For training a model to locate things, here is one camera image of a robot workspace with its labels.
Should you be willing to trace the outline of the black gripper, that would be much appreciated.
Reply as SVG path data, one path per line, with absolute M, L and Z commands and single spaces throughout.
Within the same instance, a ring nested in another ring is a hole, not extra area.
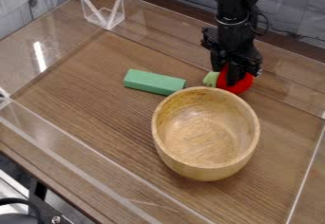
M 225 83 L 235 85 L 244 77 L 262 74 L 262 55 L 253 46 L 256 18 L 245 17 L 237 22 L 215 17 L 216 26 L 203 27 L 200 45 L 211 52 L 212 71 L 219 72 L 228 63 Z

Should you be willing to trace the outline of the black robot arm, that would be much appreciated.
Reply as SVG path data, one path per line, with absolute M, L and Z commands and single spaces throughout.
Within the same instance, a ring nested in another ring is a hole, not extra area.
M 233 86 L 249 75 L 262 74 L 262 54 L 255 48 L 259 0 L 215 0 L 215 26 L 203 27 L 200 45 L 211 53 L 213 72 L 225 72 L 225 85 Z

